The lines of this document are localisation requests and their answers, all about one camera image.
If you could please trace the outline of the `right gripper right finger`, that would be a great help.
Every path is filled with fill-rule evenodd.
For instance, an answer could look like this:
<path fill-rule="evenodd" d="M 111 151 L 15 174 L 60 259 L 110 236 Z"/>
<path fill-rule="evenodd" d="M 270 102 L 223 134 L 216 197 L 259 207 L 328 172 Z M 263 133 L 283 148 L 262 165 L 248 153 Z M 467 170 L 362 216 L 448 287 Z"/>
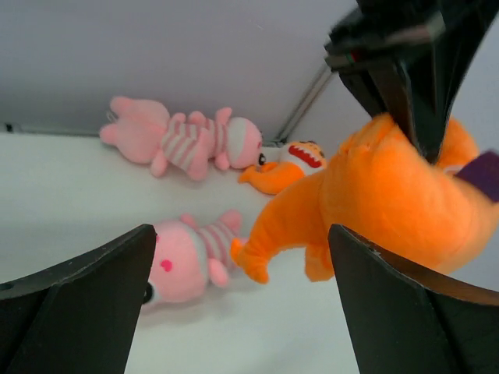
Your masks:
<path fill-rule="evenodd" d="M 389 252 L 341 225 L 328 234 L 361 373 L 498 372 L 498 293 Z"/>

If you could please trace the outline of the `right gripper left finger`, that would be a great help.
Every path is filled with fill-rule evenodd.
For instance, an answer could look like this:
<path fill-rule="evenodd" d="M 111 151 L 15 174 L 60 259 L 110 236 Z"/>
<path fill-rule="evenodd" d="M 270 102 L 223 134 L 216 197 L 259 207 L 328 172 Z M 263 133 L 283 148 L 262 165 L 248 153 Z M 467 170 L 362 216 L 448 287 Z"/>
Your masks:
<path fill-rule="evenodd" d="M 100 248 L 1 285 L 3 374 L 123 373 L 156 232 L 140 225 Z"/>

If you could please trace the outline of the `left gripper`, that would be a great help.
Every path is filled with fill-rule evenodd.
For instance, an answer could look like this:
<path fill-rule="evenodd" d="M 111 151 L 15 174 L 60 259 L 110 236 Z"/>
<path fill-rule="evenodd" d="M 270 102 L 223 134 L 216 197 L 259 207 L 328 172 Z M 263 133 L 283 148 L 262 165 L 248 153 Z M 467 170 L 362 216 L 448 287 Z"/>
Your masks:
<path fill-rule="evenodd" d="M 389 114 L 418 153 L 434 164 L 471 60 L 367 62 L 430 44 L 472 16 L 487 30 L 497 14 L 497 1 L 358 1 L 331 28 L 325 61 L 369 116 Z"/>

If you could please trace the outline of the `orange shark plush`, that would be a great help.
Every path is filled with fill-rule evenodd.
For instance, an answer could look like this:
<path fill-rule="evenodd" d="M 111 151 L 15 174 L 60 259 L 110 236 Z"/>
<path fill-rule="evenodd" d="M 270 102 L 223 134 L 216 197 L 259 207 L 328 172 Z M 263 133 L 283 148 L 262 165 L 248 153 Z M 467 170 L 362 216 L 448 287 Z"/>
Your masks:
<path fill-rule="evenodd" d="M 475 140 L 448 121 L 440 155 L 430 164 L 389 115 L 378 115 L 338 148 L 328 166 L 277 194 L 231 257 L 253 281 L 269 280 L 268 263 L 304 248 L 305 273 L 328 281 L 334 266 L 332 225 L 440 273 L 475 259 L 498 225 L 498 199 L 458 173 L 479 157 Z"/>
<path fill-rule="evenodd" d="M 249 183 L 257 191 L 275 196 L 292 183 L 324 170 L 327 159 L 321 147 L 314 141 L 287 143 L 277 161 L 259 162 L 246 168 L 238 183 Z"/>

